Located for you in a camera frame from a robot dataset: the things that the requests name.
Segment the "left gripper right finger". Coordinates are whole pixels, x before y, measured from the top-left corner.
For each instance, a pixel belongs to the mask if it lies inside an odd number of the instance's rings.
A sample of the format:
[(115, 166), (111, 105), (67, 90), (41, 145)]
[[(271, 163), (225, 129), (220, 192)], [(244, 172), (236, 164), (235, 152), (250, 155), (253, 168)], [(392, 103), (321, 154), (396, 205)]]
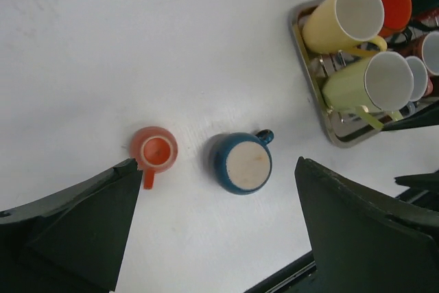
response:
[(295, 180), (325, 292), (437, 292), (438, 212), (300, 157)]

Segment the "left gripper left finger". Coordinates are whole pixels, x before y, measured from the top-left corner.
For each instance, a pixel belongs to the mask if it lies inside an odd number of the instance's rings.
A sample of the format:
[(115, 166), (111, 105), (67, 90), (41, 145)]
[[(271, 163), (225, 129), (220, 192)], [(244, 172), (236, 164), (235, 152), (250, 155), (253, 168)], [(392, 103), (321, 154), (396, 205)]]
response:
[(142, 173), (127, 159), (1, 212), (2, 292), (113, 292)]

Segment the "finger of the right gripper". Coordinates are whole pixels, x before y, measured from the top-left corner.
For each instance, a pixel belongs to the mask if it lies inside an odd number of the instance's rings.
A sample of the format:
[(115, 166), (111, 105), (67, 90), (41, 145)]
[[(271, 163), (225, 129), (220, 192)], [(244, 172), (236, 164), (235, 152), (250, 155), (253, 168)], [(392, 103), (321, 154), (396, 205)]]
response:
[(438, 107), (438, 102), (434, 102), (408, 118), (385, 125), (383, 131), (397, 131), (437, 126), (439, 124)]
[(395, 183), (401, 186), (419, 190), (438, 190), (439, 173), (415, 174), (399, 176), (395, 178)]

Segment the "grey-blue mug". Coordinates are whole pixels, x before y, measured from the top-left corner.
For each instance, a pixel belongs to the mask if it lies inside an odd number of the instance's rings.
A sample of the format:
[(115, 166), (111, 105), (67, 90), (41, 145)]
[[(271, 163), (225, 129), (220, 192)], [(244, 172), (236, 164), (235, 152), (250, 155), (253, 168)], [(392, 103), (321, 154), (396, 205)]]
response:
[(415, 113), (415, 103), (423, 97), (428, 86), (428, 73), (424, 62), (416, 56), (408, 56), (405, 58), (414, 77), (414, 88), (410, 96), (410, 100), (407, 103), (408, 115), (411, 116)]

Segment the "pale yellow-green mug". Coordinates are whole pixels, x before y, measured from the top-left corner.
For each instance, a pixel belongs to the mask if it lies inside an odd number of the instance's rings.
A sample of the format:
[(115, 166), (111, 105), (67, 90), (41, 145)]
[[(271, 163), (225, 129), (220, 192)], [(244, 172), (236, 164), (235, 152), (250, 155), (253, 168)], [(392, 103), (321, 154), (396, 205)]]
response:
[(400, 110), (414, 90), (408, 62), (394, 51), (382, 51), (337, 71), (324, 83), (327, 106), (339, 113), (352, 113), (376, 130), (383, 124), (373, 115), (385, 113), (393, 121), (403, 119)]

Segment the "bright orange mug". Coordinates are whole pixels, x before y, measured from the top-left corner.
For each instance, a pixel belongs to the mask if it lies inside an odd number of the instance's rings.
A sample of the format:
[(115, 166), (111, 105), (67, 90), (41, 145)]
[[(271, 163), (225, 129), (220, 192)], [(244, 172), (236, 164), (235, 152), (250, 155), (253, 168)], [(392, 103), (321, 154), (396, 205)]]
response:
[(412, 0), (381, 0), (385, 12), (383, 27), (379, 35), (389, 37), (402, 32), (412, 16)]

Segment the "yellow mug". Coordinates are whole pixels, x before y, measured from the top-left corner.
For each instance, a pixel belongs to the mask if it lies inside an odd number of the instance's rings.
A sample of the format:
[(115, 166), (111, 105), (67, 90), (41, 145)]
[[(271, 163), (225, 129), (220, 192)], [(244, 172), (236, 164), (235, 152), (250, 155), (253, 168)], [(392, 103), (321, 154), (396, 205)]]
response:
[(379, 35), (384, 18), (382, 0), (324, 0), (303, 25), (302, 38), (318, 54), (345, 51), (368, 57), (376, 52), (358, 49), (358, 45), (372, 43), (379, 51), (388, 49)]

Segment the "pink mug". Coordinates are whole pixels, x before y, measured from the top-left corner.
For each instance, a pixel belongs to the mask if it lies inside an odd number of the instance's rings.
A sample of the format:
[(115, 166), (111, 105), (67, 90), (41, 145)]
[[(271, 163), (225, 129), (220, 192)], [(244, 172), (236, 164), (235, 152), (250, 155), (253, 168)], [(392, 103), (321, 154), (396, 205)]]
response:
[(430, 75), (428, 77), (428, 80), (427, 80), (427, 88), (426, 88), (425, 94), (424, 94), (425, 97), (427, 97), (428, 95), (430, 95), (433, 92), (434, 85), (433, 85), (433, 82), (431, 81), (431, 79), (432, 79), (432, 76)]

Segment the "brown striped mug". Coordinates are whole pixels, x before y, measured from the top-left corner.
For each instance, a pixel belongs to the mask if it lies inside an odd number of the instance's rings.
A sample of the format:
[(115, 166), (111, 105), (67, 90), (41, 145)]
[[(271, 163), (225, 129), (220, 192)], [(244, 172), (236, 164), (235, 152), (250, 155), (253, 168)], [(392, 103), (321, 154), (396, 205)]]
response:
[(430, 32), (411, 42), (408, 48), (409, 56), (420, 58), (427, 68), (429, 75), (438, 76), (438, 52), (439, 52), (439, 33)]

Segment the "red mug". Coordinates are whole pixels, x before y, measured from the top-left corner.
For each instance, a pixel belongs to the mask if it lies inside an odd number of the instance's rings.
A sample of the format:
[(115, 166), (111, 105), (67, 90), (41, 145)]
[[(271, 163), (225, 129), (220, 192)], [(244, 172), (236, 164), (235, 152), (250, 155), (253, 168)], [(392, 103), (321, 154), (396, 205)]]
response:
[(438, 8), (433, 8), (419, 14), (411, 20), (410, 26), (422, 32), (438, 30)]

